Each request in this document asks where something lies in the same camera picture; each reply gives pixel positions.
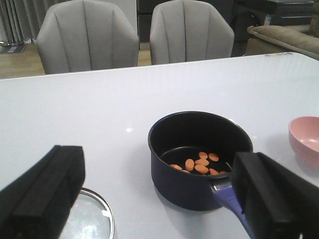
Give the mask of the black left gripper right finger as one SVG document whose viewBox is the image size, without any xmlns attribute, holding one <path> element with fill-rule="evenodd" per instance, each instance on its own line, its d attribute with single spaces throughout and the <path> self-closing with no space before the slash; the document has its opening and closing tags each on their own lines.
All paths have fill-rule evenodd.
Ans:
<svg viewBox="0 0 319 239">
<path fill-rule="evenodd" d="M 317 239 L 319 188 L 262 153 L 239 152 L 231 182 L 254 239 Z"/>
</svg>

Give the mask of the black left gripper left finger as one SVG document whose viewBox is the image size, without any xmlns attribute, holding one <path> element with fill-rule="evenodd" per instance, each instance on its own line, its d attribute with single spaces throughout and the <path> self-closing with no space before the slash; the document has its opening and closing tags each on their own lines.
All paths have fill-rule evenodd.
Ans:
<svg viewBox="0 0 319 239">
<path fill-rule="evenodd" d="M 85 180 L 80 146 L 54 146 L 0 191 L 2 239 L 57 239 Z"/>
</svg>

